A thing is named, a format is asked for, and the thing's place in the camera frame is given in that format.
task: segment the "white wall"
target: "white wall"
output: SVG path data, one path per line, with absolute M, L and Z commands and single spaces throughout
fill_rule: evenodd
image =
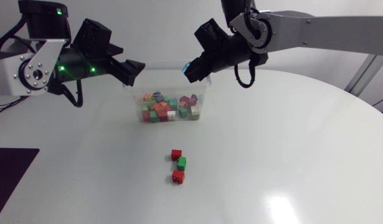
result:
M 111 42 L 125 49 L 117 57 L 148 63 L 148 68 L 182 68 L 202 48 L 195 30 L 213 17 L 225 25 L 220 0 L 57 0 L 67 5 L 73 36 L 85 18 L 113 31 Z M 256 1 L 259 10 L 294 10 L 314 16 L 383 16 L 383 0 L 270 0 Z M 20 18 L 17 1 L 0 0 L 0 36 Z M 364 54 L 318 49 L 290 49 L 269 54 L 261 68 L 298 73 L 344 88 Z M 361 98 L 368 103 L 383 98 L 383 69 Z

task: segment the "black mat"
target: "black mat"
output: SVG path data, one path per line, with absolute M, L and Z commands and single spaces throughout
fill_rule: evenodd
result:
M 38 152 L 38 149 L 0 148 L 0 212 Z

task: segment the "small cube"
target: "small cube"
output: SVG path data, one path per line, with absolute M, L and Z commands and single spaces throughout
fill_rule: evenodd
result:
M 150 122 L 150 118 L 149 118 L 149 112 L 146 112 L 146 113 L 143 113 L 143 121 L 144 122 Z
M 180 102 L 180 104 L 179 104 L 179 107 L 180 108 L 185 108 L 187 106 L 187 102 L 186 101 L 182 101 L 182 102 Z
M 158 115 L 156 114 L 155 111 L 149 112 L 149 118 L 152 123 L 158 122 Z
M 176 161 L 181 157 L 182 151 L 177 149 L 172 149 L 172 161 Z
M 177 160 L 177 169 L 179 171 L 185 171 L 186 170 L 186 158 L 181 156 L 179 160 Z
M 187 110 L 185 108 L 179 108 L 179 115 L 181 118 L 185 118 L 187 116 Z
M 147 98 L 147 105 L 154 106 L 156 104 L 155 99 L 153 97 Z
M 176 120 L 176 111 L 168 111 L 168 121 Z
M 163 112 L 160 112 L 158 114 L 158 117 L 159 117 L 159 121 L 160 122 L 163 122 L 163 121 L 168 121 L 168 113 L 163 111 Z
M 172 173 L 172 180 L 175 183 L 177 182 L 178 184 L 183 184 L 185 176 L 186 175 L 184 174 L 184 172 L 174 170 Z
M 190 100 L 190 98 L 188 98 L 186 96 L 182 96 L 179 101 L 180 102 L 183 102 L 183 101 L 188 102 L 189 100 Z

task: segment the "robotic arm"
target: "robotic arm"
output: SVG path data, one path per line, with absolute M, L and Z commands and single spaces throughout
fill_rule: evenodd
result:
M 111 30 L 99 22 L 85 19 L 73 44 L 65 48 L 71 42 L 66 6 L 44 1 L 18 3 L 21 20 L 0 38 L 0 95 L 34 96 L 50 92 L 65 95 L 74 106 L 81 107 L 81 79 L 109 73 L 133 86 L 144 69 L 143 63 L 132 60 L 120 63 L 112 57 L 123 53 L 123 49 L 110 44 Z M 25 23 L 30 40 L 14 35 Z M 16 41 L 1 52 L 9 38 Z M 37 52 L 31 41 L 37 42 Z M 77 81 L 77 100 L 63 84 L 72 80 Z
M 192 83 L 211 72 L 234 66 L 237 81 L 252 86 L 255 67 L 266 63 L 267 53 L 294 47 L 343 50 L 383 55 L 383 17 L 315 17 L 302 12 L 259 12 L 251 0 L 222 0 L 228 36 L 211 19 L 195 32 L 204 48 L 183 73 Z M 237 65 L 250 60 L 251 81 L 243 83 Z

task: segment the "black cable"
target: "black cable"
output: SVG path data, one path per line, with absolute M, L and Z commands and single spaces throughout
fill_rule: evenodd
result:
M 36 53 L 36 51 L 34 50 L 34 48 L 28 44 L 24 39 L 22 39 L 21 37 L 18 37 L 16 35 L 10 37 L 10 38 L 13 38 L 13 39 L 16 39 L 18 41 L 20 41 L 21 43 L 23 43 L 32 53 Z
M 6 34 L 4 34 L 1 38 L 0 38 L 0 50 L 2 49 L 2 46 L 3 44 L 9 39 L 11 38 L 12 36 L 14 36 L 14 34 L 16 34 L 24 25 L 25 23 L 27 22 L 27 16 L 25 15 L 22 15 L 21 19 L 19 20 L 19 22 L 13 27 L 11 28 L 11 30 L 9 30 L 9 32 L 7 32 Z

